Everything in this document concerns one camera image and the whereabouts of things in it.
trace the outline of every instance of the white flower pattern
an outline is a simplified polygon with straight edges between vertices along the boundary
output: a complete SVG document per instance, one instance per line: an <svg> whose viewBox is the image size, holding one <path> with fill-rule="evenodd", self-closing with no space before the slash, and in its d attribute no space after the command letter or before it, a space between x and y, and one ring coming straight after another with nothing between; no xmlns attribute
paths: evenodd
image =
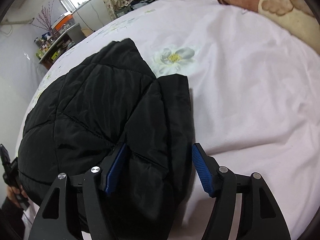
<svg viewBox="0 0 320 240"><path fill-rule="evenodd" d="M158 65L157 72L159 75L169 74L180 71L181 67L188 66L193 63L195 51L189 47L172 50L165 48L161 53L157 54L154 61Z"/></svg>

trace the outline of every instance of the black sleeve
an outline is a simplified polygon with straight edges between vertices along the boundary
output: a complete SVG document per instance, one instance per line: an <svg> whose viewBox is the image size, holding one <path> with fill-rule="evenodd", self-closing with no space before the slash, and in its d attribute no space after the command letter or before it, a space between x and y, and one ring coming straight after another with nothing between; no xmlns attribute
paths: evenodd
<svg viewBox="0 0 320 240"><path fill-rule="evenodd" d="M24 223L21 219L23 215L23 209L16 207L15 204L6 198L2 204L1 210L14 231L16 231L21 239L23 239L25 230Z"/></svg>

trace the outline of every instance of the person's arm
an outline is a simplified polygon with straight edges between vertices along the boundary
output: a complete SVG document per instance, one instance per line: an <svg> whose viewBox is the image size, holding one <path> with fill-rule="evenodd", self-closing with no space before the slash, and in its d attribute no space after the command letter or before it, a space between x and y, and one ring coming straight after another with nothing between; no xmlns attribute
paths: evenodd
<svg viewBox="0 0 320 240"><path fill-rule="evenodd" d="M2 204L1 210L6 216L8 222L16 233L23 239L25 226L22 221L23 209L20 207L15 194L19 194L20 190L14 187L7 186L7 197ZM23 189L21 193L24 197L28 197Z"/></svg>

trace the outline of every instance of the pillow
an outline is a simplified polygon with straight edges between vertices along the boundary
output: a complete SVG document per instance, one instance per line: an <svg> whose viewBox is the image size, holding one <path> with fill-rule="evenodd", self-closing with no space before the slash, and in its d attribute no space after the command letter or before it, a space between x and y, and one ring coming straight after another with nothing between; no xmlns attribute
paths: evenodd
<svg viewBox="0 0 320 240"><path fill-rule="evenodd" d="M320 54L320 26L304 0L218 0L262 14Z"/></svg>

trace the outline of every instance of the bed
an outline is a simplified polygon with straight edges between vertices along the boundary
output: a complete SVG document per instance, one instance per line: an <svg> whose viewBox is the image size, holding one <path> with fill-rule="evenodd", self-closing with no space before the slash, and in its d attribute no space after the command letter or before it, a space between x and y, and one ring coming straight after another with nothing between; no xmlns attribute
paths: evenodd
<svg viewBox="0 0 320 240"><path fill-rule="evenodd" d="M318 18L317 3L306 0ZM58 77L111 41L130 37L157 77L188 76L195 140L238 174L259 172L297 240L320 206L320 57L254 12L217 0L159 0L96 31L63 54L23 120ZM168 60L168 55L176 55ZM170 240L201 239L214 199L193 173ZM239 219L241 196L235 219ZM229 239L236 239L234 223Z"/></svg>

